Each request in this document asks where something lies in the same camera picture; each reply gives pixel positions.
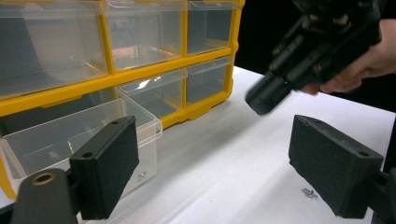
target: finger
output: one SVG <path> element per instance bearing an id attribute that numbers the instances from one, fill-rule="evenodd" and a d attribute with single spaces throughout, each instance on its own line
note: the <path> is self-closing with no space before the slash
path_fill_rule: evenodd
<path id="1" fill-rule="evenodd" d="M 320 85 L 320 89 L 325 93 L 347 92 L 353 91 L 359 86 L 361 86 L 361 79 L 359 78 L 349 80 L 348 82 L 340 81 L 339 78 L 333 78 L 329 82 Z"/>
<path id="2" fill-rule="evenodd" d="M 343 69 L 339 75 L 343 76 L 342 79 L 344 81 L 356 79 L 357 77 L 361 77 L 361 79 L 368 77 L 370 69 L 367 65 L 373 64 L 376 58 L 373 54 L 375 54 L 373 49 L 363 53 L 358 59 Z"/>
<path id="3" fill-rule="evenodd" d="M 316 95 L 318 94 L 318 86 L 316 84 L 307 84 L 305 85 L 300 91 L 310 94 L 310 95 Z"/>

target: metal bolt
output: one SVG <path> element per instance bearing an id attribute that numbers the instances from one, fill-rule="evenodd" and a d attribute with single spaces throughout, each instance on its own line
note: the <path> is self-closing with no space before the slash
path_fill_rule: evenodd
<path id="1" fill-rule="evenodd" d="M 268 66 L 268 68 L 269 68 L 271 71 L 274 71 L 274 70 L 276 70 L 276 64 L 271 63 L 271 64 Z"/>
<path id="2" fill-rule="evenodd" d="M 314 66 L 314 72 L 320 72 L 321 71 L 321 66 L 320 66 L 320 64 L 316 64 L 315 66 Z"/>
<path id="3" fill-rule="evenodd" d="M 349 21 L 349 17 L 346 14 L 344 14 L 339 18 L 332 19 L 332 23 L 336 25 L 347 25 L 348 21 Z"/>
<path id="4" fill-rule="evenodd" d="M 305 193 L 309 198 L 317 198 L 318 197 L 318 195 L 316 195 L 313 190 L 302 189 L 301 191 L 303 193 Z"/>
<path id="5" fill-rule="evenodd" d="M 309 14 L 309 19 L 311 19 L 311 21 L 320 21 L 320 16 Z"/>
<path id="6" fill-rule="evenodd" d="M 288 73 L 287 78 L 289 81 L 293 81 L 296 78 L 296 74 L 293 72 Z"/>
<path id="7" fill-rule="evenodd" d="M 276 56 L 280 53 L 279 48 L 273 49 L 273 55 Z"/>

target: yellow storage drawer cabinet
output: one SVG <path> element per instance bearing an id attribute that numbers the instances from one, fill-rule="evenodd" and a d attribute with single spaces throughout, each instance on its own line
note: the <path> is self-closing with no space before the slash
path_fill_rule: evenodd
<path id="1" fill-rule="evenodd" d="M 245 0 L 0 0 L 0 183 L 68 158 L 113 119 L 136 116 L 139 160 L 124 194 L 156 174 L 163 129 L 232 93 Z"/>

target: small screw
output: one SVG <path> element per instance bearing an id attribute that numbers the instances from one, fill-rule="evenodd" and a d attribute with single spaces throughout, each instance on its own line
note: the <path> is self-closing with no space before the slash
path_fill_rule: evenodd
<path id="1" fill-rule="evenodd" d="M 268 66 L 268 69 L 270 69 L 271 71 L 276 70 L 276 64 L 271 63 L 271 64 Z"/>
<path id="2" fill-rule="evenodd" d="M 302 189 L 301 191 L 303 193 L 305 193 L 309 198 L 317 198 L 318 197 L 318 195 L 316 195 L 313 190 Z"/>
<path id="3" fill-rule="evenodd" d="M 320 72 L 321 71 L 321 66 L 320 66 L 320 64 L 316 64 L 315 66 L 314 66 L 314 72 Z"/>
<path id="4" fill-rule="evenodd" d="M 280 53 L 280 50 L 278 48 L 273 49 L 273 55 L 276 56 Z"/>
<path id="5" fill-rule="evenodd" d="M 145 177 L 146 177 L 146 174 L 147 174 L 147 172 L 145 171 L 145 172 L 143 172 L 142 174 L 139 174 L 138 176 L 137 176 L 137 181 L 142 181 Z"/>
<path id="6" fill-rule="evenodd" d="M 295 78 L 296 78 L 296 74 L 295 73 L 293 73 L 293 72 L 288 73 L 287 79 L 289 81 L 293 81 Z"/>

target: screw hole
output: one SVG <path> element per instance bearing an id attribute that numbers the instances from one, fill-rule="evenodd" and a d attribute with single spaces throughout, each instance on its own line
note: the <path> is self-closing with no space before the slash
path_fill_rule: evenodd
<path id="1" fill-rule="evenodd" d="M 87 152 L 87 153 L 82 154 L 82 158 L 89 158 L 91 156 L 92 156 L 91 152 Z"/>
<path id="2" fill-rule="evenodd" d="M 53 173 L 44 173 L 42 175 L 39 175 L 33 180 L 33 185 L 39 186 L 39 185 L 45 185 L 52 181 L 55 178 L 55 174 Z"/>

